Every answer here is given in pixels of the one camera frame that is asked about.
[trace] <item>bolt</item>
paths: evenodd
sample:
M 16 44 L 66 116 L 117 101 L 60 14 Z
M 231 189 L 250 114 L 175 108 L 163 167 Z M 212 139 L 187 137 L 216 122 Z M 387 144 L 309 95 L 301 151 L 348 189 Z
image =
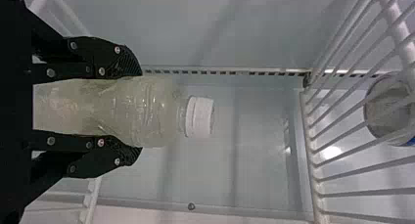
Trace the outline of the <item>bolt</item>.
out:
M 86 145 L 85 145 L 85 147 L 87 149 L 91 149 L 92 148 L 92 143 L 91 142 L 87 142 Z
M 189 210 L 195 210 L 195 208 L 196 208 L 196 206 L 195 206 L 195 204 L 194 203 L 192 203 L 192 202 L 189 202 L 189 204 L 187 205 L 187 209 L 189 209 Z
M 69 168 L 69 173 L 74 173 L 76 171 L 76 166 L 75 165 L 71 165 Z
M 102 148 L 102 147 L 104 147 L 104 145 L 105 145 L 104 139 L 98 140 L 98 147 Z
M 119 166 L 119 163 L 120 163 L 119 158 L 116 158 L 116 159 L 114 160 L 114 164 L 115 164 L 116 166 Z
M 76 45 L 76 43 L 71 42 L 71 43 L 70 43 L 70 48 L 71 48 L 72 50 L 76 50 L 76 49 L 77 49 L 77 45 Z
M 55 71 L 53 69 L 50 69 L 50 68 L 48 68 L 46 70 L 46 74 L 51 78 L 55 77 L 55 75 L 56 75 Z
M 46 142 L 49 146 L 52 146 L 55 144 L 55 137 L 49 137 L 47 142 Z
M 103 67 L 100 67 L 98 69 L 98 72 L 100 73 L 100 75 L 105 75 L 105 69 Z
M 121 49 L 119 47 L 115 46 L 114 51 L 116 54 L 119 54 L 121 52 Z

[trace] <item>white wire rack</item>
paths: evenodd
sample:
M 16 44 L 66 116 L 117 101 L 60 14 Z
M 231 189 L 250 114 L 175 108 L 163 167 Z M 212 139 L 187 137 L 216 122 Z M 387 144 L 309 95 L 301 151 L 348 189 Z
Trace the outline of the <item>white wire rack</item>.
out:
M 392 180 L 394 176 L 397 176 L 394 178 L 396 180 L 399 178 L 405 180 L 403 178 L 413 175 L 413 173 L 405 174 L 405 171 L 407 172 L 405 166 L 415 163 L 413 153 L 415 149 L 394 148 L 384 144 L 403 134 L 414 134 L 415 130 L 408 127 L 379 139 L 371 137 L 366 130 L 370 121 L 361 117 L 361 109 L 391 85 L 368 96 L 359 95 L 357 90 L 373 74 L 385 69 L 387 63 L 394 57 L 400 57 L 403 66 L 394 80 L 405 75 L 412 91 L 414 90 L 415 33 L 409 32 L 405 21 L 415 10 L 415 3 L 412 2 L 403 11 L 400 10 L 398 3 L 399 0 L 357 0 L 333 36 L 324 55 L 315 62 L 318 68 L 312 72 L 311 85 L 300 93 L 315 223 L 338 223 L 341 222 L 340 220 L 344 220 L 345 223 L 415 223 L 411 211 L 404 210 L 411 209 L 410 205 L 414 201 L 414 180 L 391 181 L 387 186 L 377 183 L 382 180 L 382 176 L 391 175 L 389 171 L 393 171 L 392 177 L 389 177 Z M 376 17 L 367 22 L 368 25 L 363 27 L 362 32 L 356 32 L 375 6 L 381 8 Z M 345 61 L 367 42 L 367 37 L 373 34 L 381 21 L 387 22 L 385 31 L 363 50 L 346 73 L 339 72 Z M 376 61 L 350 88 L 342 91 L 340 88 L 342 83 L 347 82 L 347 78 L 361 68 L 362 62 L 389 37 L 394 42 L 394 48 Z M 335 68 L 329 71 L 329 66 L 333 65 L 334 58 L 342 50 L 346 51 L 342 53 L 339 62 L 334 64 Z M 329 84 L 330 80 L 333 80 L 332 77 L 339 73 L 343 73 L 343 77 Z M 390 106 L 383 115 L 413 102 L 414 98 L 411 95 Z M 334 150 L 330 157 L 321 156 L 330 150 Z M 373 160 L 371 157 L 377 152 L 375 150 L 388 152 L 390 157 Z M 349 169 L 336 168 L 339 164 L 343 168 L 348 164 Z M 370 208 L 367 204 L 358 210 L 353 207 L 353 205 L 359 206 L 359 202 L 369 203 L 367 202 L 369 200 L 372 201 L 370 205 L 374 205 L 375 208 Z M 403 207 L 399 206 L 396 200 L 404 200 Z M 389 208 L 396 209 L 393 214 L 382 208 L 383 205 L 388 205 L 388 201 L 394 201 Z

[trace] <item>white refrigerator wall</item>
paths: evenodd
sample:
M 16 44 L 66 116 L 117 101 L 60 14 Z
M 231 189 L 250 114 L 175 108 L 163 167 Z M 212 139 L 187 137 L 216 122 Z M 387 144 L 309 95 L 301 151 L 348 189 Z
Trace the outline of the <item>white refrigerator wall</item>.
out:
M 310 67 L 354 2 L 66 1 L 94 36 L 126 44 L 143 65 L 196 67 Z

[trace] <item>plastic water bottle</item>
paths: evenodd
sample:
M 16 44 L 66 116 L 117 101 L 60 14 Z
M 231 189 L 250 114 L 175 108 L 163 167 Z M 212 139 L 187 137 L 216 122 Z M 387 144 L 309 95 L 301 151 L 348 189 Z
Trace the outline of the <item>plastic water bottle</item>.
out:
M 162 147 L 175 137 L 206 138 L 213 100 L 184 98 L 169 78 L 67 80 L 34 88 L 34 129 L 114 135 L 134 147 Z

